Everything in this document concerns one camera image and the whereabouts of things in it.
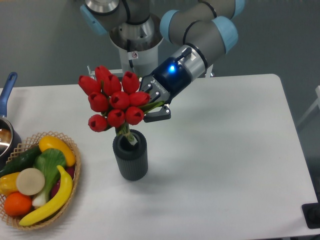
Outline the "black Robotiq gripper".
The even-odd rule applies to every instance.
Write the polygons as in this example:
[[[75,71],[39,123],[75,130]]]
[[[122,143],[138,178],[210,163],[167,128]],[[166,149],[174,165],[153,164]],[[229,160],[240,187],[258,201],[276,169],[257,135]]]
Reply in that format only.
[[[143,121],[151,123],[169,120],[171,118],[169,104],[191,81],[187,68],[176,62],[174,57],[167,58],[149,75],[144,76],[139,90],[149,93],[151,103],[163,101],[165,105],[159,111],[146,113]]]

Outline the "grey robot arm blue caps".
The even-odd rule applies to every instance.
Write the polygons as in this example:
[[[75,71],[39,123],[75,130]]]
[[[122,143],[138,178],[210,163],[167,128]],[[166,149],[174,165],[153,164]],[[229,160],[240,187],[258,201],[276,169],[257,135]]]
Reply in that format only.
[[[122,70],[140,76],[140,90],[161,102],[145,115],[148,123],[169,119],[172,99],[233,48],[238,31],[232,19],[244,6],[243,0],[200,0],[157,17],[148,0],[87,0],[80,12],[96,34],[109,35]]]

